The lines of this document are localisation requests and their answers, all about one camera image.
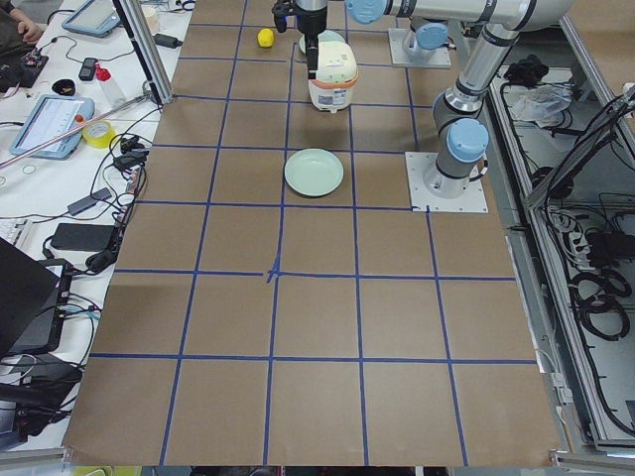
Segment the green plate near arm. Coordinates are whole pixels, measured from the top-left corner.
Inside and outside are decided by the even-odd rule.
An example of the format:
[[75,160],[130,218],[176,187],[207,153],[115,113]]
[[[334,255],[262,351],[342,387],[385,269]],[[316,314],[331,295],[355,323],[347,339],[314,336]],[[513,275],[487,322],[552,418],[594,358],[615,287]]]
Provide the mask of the green plate near arm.
[[[325,30],[324,32],[318,35],[318,41],[320,43],[323,42],[345,42],[345,38],[336,31],[333,30]],[[305,35],[301,35],[299,39],[299,48],[302,54],[306,53],[306,44],[305,44]]]
[[304,149],[288,158],[284,177],[293,191],[308,197],[320,197],[340,186],[344,168],[339,158],[329,151]]

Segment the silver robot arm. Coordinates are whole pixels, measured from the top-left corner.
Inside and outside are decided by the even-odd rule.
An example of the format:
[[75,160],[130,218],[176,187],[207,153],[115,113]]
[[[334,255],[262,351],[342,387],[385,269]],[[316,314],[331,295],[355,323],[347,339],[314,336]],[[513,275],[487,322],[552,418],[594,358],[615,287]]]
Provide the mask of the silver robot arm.
[[453,86],[434,104],[434,120],[441,150],[423,174],[426,188],[442,198],[464,193],[469,175],[489,143],[486,128],[477,120],[482,98],[495,73],[523,31],[537,31],[556,23],[571,1],[348,1],[346,8],[360,24],[383,15],[427,20],[480,23],[482,30],[469,60]]
[[[391,29],[389,40],[394,65],[414,67],[448,67],[448,28],[445,21],[427,20],[414,13],[415,3],[403,1],[347,1],[346,9],[355,22],[369,24],[389,15],[410,20],[409,29]],[[278,1],[272,7],[275,27],[278,32],[287,31],[287,19],[295,17],[299,31],[304,35],[308,78],[315,79],[318,73],[318,37],[326,30],[326,1]]]

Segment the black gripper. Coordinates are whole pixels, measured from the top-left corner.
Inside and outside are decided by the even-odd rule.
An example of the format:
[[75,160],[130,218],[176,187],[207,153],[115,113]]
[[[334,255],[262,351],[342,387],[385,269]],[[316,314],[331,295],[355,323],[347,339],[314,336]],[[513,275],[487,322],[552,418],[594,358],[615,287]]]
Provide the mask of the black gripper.
[[308,79],[318,72],[318,35],[326,30],[327,0],[278,0],[272,7],[274,24],[279,33],[288,28],[287,18],[296,17],[297,27],[306,35]]

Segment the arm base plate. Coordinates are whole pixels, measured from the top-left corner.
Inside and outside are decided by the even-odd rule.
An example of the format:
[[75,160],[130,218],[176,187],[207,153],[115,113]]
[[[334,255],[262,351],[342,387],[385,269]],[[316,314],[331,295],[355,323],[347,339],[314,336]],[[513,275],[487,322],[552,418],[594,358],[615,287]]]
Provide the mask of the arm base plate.
[[450,68],[444,24],[427,24],[416,31],[388,30],[392,65],[402,67]]
[[407,152],[411,208],[415,212],[487,213],[480,170],[474,165],[467,178],[447,178],[437,169],[437,153]]

